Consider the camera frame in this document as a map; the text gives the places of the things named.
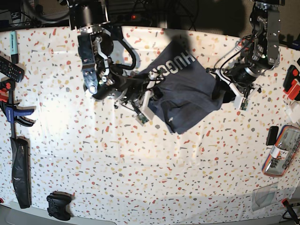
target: black gamepad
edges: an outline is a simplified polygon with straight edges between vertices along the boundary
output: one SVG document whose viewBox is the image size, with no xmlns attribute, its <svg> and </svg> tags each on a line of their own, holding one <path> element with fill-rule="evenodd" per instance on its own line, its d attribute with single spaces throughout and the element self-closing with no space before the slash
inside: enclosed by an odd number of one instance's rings
<svg viewBox="0 0 300 225">
<path fill-rule="evenodd" d="M 62 221 L 68 221 L 71 215 L 66 211 L 66 206 L 72 201 L 72 198 L 67 195 L 51 193 L 47 196 L 49 202 L 49 208 L 47 211 L 49 216 Z"/>
</svg>

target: terrazzo pattern tablecloth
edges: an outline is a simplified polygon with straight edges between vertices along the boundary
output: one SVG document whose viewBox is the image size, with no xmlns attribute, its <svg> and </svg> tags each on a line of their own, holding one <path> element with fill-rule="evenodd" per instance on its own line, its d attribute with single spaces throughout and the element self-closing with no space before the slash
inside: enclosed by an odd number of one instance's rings
<svg viewBox="0 0 300 225">
<path fill-rule="evenodd" d="M 182 30 L 123 27 L 126 41 L 145 69 L 172 39 L 204 67 L 213 67 L 237 38 Z M 300 52 L 281 48 L 281 64 L 257 79 L 263 86 L 249 112 L 231 103 L 183 135 L 170 134 L 155 118 L 141 127 L 132 112 L 114 102 L 85 97 L 77 32 L 43 28 L 17 32 L 25 78 L 17 84 L 20 106 L 35 106 L 33 127 L 16 125 L 30 140 L 32 207 L 47 208 L 53 191 L 74 196 L 74 216 L 122 224 L 216 223 L 269 217 L 284 212 L 280 200 L 299 182 L 299 154 L 282 178 L 261 171 L 270 126 L 288 123 L 282 84 Z M 0 55 L 9 55 L 9 33 L 0 34 Z M 115 43 L 112 59 L 130 64 Z M 0 197 L 16 201 L 11 183 L 10 125 L 0 114 Z M 279 182 L 278 203 L 253 212 L 252 191 Z"/>
</svg>

